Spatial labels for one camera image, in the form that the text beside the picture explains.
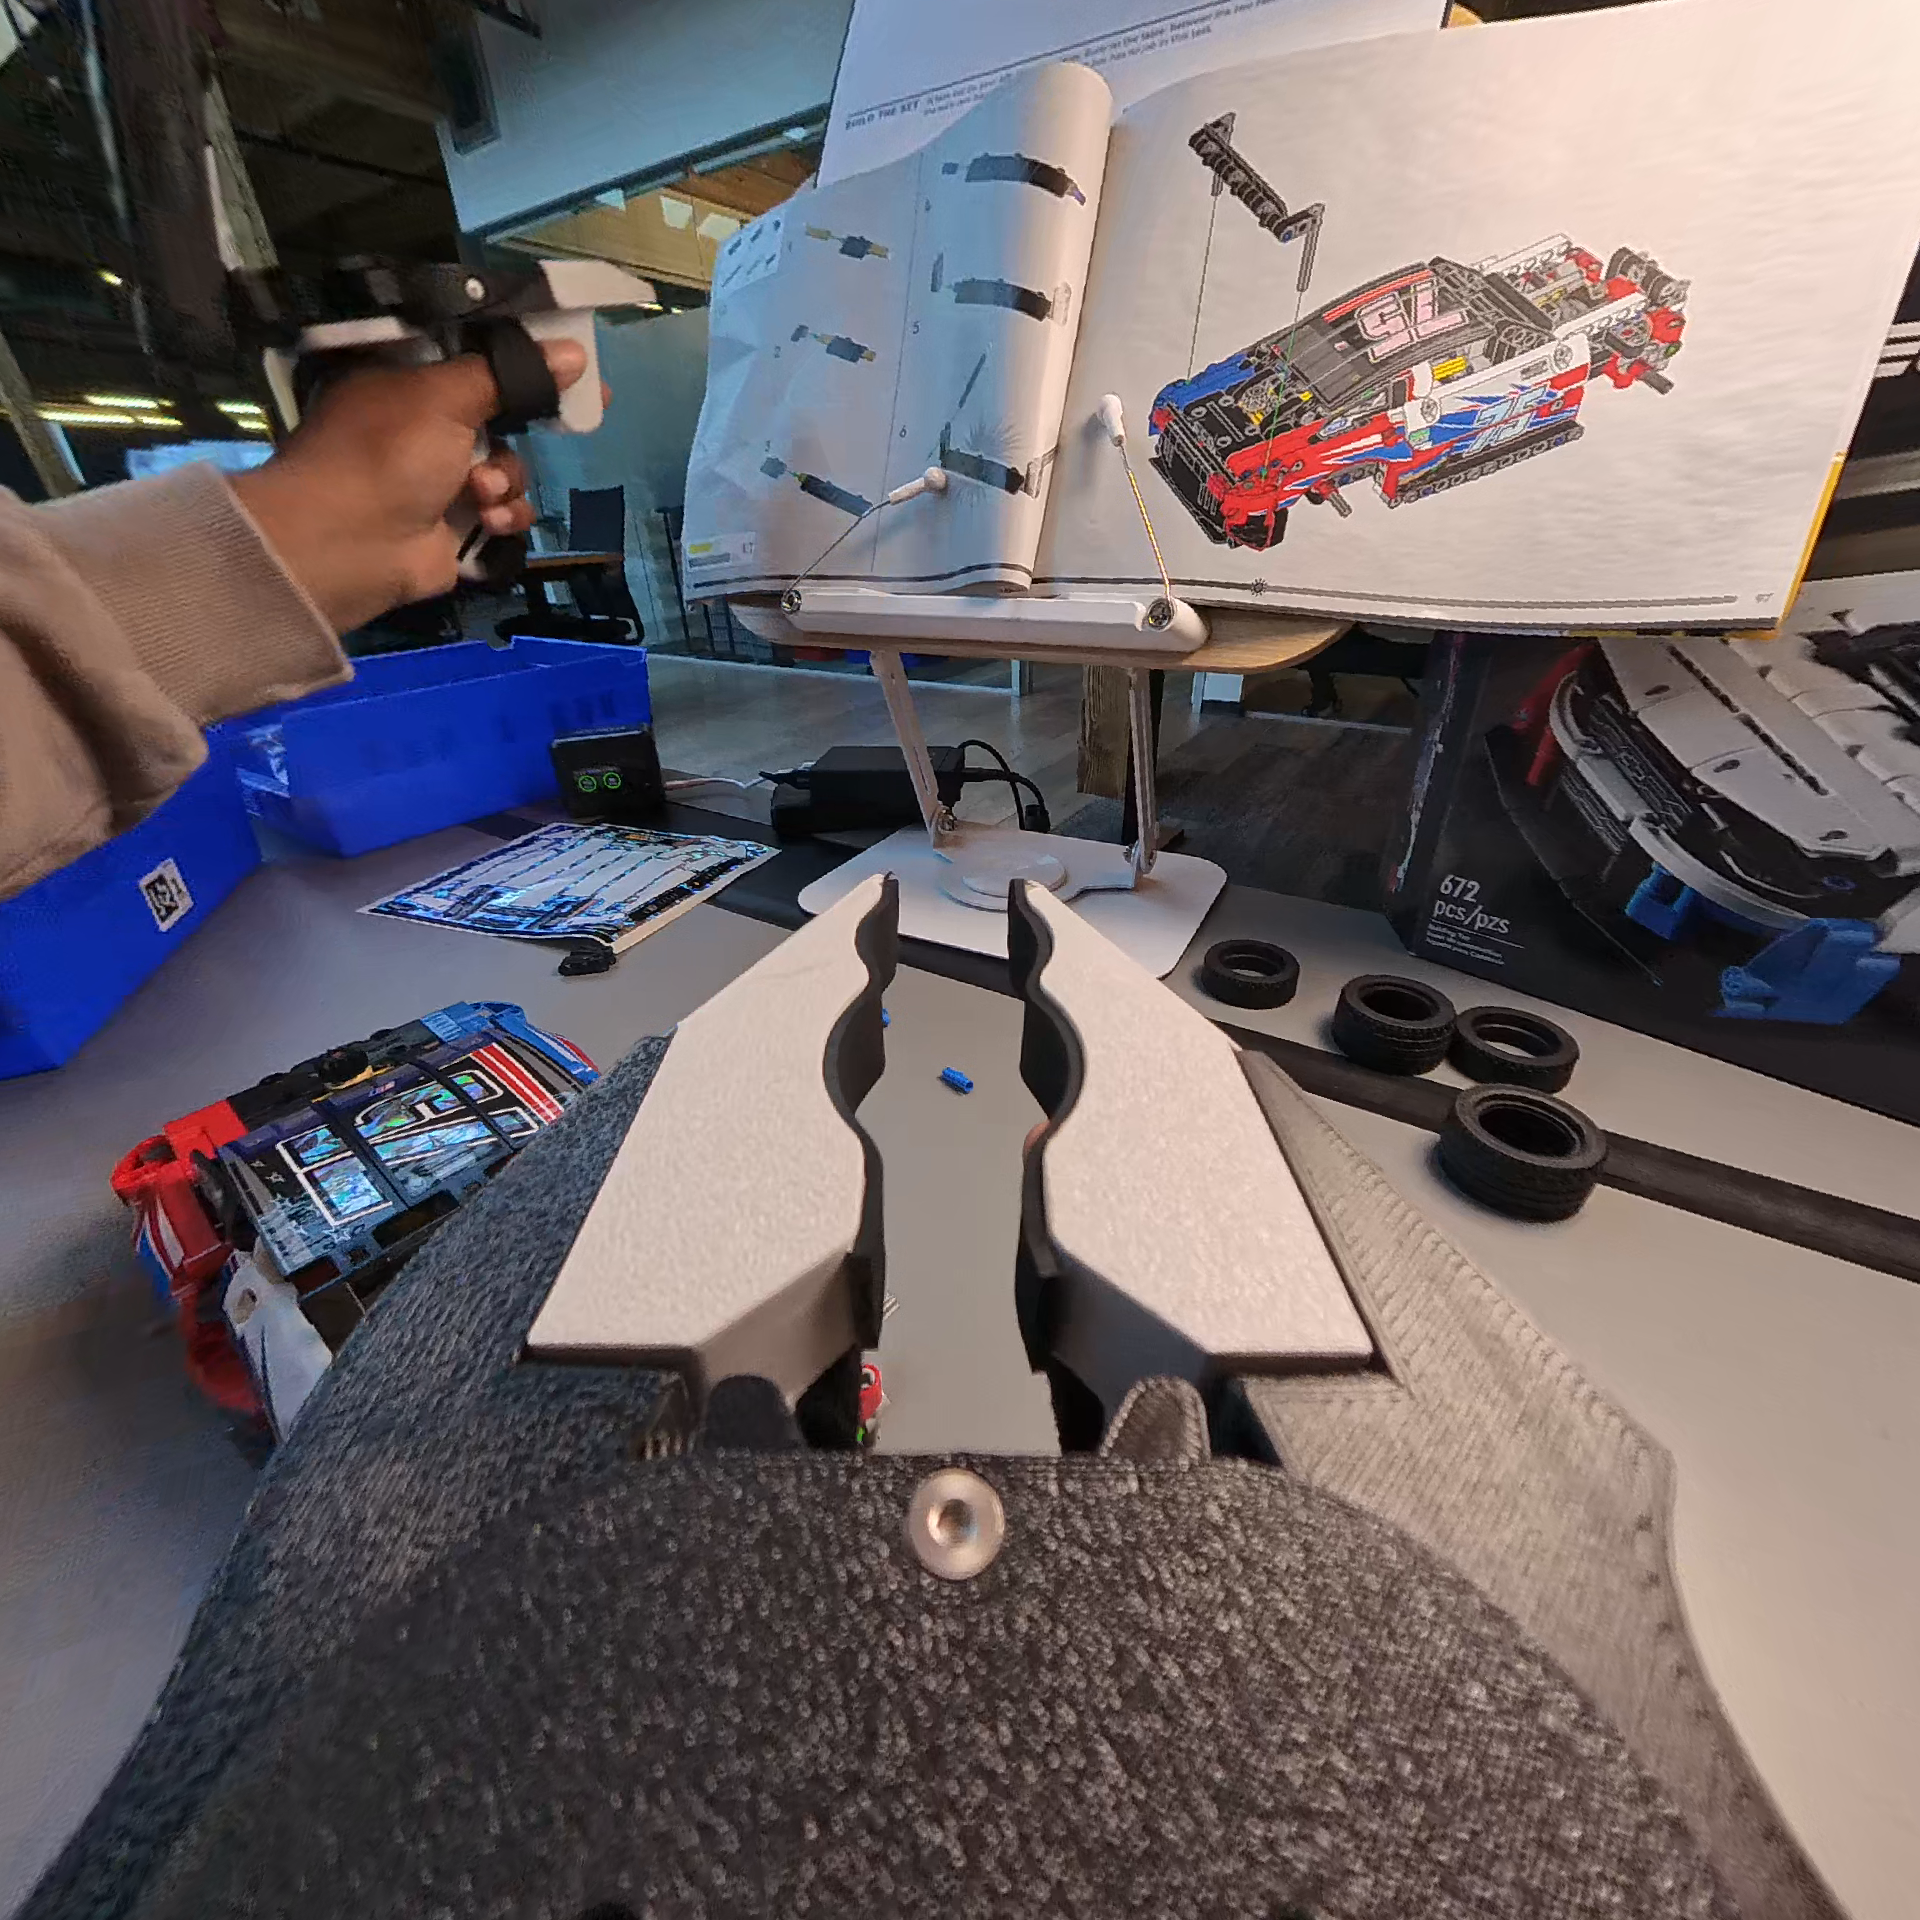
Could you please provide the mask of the black lego tyre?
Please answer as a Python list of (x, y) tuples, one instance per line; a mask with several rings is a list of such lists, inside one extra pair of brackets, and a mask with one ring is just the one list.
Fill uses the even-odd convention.
[(1200, 956), (1196, 983), (1220, 1003), (1241, 1010), (1279, 1010), (1301, 991), (1301, 962), (1282, 944), (1220, 940)]
[(1456, 1039), (1453, 1002), (1411, 976), (1351, 976), (1328, 1024), (1335, 1049), (1355, 1065), (1394, 1076), (1427, 1074)]
[(1532, 1224), (1583, 1212), (1607, 1160), (1610, 1139), (1588, 1115), (1532, 1088), (1458, 1090), (1435, 1139), (1437, 1168), (1458, 1194)]
[(1448, 1063), (1479, 1087), (1560, 1096), (1580, 1063), (1580, 1043), (1543, 1016), (1479, 1003), (1456, 1016)]

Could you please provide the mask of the lego race car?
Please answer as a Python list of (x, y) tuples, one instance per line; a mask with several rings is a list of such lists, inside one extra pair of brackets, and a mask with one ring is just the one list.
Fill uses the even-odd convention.
[(170, 1121), (112, 1168), (185, 1371), (242, 1445), (297, 1425), (433, 1232), (596, 1082), (513, 1002), (456, 1002)]

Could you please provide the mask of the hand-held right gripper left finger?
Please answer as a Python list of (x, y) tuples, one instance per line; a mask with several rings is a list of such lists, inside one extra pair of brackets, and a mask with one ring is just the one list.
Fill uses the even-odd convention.
[(684, 1019), (527, 1338), (636, 1363), (705, 1400), (761, 1377), (797, 1402), (877, 1349), (882, 1074), (899, 887), (859, 880)]

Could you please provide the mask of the sticker sheet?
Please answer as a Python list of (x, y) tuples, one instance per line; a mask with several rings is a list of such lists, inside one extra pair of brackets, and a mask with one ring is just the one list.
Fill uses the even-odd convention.
[(777, 855), (730, 835), (554, 824), (371, 900), (375, 920), (624, 953)]

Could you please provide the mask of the person's left forearm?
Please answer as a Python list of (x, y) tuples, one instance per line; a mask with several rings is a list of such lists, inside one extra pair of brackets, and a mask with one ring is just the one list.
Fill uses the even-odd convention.
[(226, 473), (3, 493), (3, 899), (144, 824), (228, 719), (347, 684)]

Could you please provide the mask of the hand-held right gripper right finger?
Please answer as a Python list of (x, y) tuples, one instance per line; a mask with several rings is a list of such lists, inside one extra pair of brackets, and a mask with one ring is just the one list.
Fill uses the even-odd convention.
[(1112, 1420), (1144, 1383), (1213, 1418), (1241, 1378), (1376, 1368), (1323, 1218), (1263, 1090), (1279, 1076), (1053, 895), (1009, 897), (1023, 1151), (1015, 1307), (1059, 1420)]

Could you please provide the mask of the black charger green lights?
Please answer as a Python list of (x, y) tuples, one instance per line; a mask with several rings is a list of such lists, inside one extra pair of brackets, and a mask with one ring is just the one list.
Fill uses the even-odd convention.
[(554, 737), (549, 760), (578, 825), (642, 828), (666, 817), (666, 778), (647, 724)]

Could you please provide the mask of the white stand base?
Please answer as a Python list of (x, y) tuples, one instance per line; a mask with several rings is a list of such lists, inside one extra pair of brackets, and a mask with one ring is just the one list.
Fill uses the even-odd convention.
[(1227, 887), (1227, 875), (1199, 855), (1162, 851), (1151, 671), (1125, 671), (1137, 840), (1113, 845), (1056, 832), (961, 824), (939, 800), (901, 653), (877, 650), (871, 667), (895, 721), (923, 825), (885, 837), (804, 887), (802, 916), (817, 920), (864, 880), (891, 875), (904, 937), (1005, 959), (1013, 897), (1050, 897), (1073, 906), (1148, 975), (1172, 971)]

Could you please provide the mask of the lego set box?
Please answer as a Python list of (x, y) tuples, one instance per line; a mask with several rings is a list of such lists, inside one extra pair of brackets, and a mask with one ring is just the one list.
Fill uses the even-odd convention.
[(1423, 959), (1917, 1121), (1917, 576), (1773, 639), (1437, 633), (1383, 913)]

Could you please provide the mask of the person's left hand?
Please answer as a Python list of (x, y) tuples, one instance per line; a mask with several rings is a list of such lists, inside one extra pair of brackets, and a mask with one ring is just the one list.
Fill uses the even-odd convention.
[(328, 389), (296, 435), (228, 488), (337, 635), (457, 586), (464, 531), (524, 538), (538, 517), (511, 451), (475, 456), (496, 415), (490, 363), (371, 368)]

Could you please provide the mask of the black office chair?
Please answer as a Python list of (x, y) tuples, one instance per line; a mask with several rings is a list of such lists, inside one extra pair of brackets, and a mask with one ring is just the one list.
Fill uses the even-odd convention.
[(495, 644), (516, 639), (642, 644), (645, 626), (627, 575), (627, 528), (624, 488), (571, 489), (567, 545), (524, 562), (521, 607), (499, 619)]

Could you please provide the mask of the black power adapter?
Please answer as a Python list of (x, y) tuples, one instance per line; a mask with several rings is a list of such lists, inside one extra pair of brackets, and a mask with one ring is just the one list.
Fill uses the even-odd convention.
[[(935, 796), (956, 809), (972, 785), (1005, 785), (1015, 800), (1015, 825), (1051, 832), (1050, 809), (1031, 779), (983, 739), (929, 747)], [(864, 828), (921, 828), (921, 803), (899, 745), (833, 747), (815, 764), (769, 775), (772, 783), (770, 828), (780, 840)]]

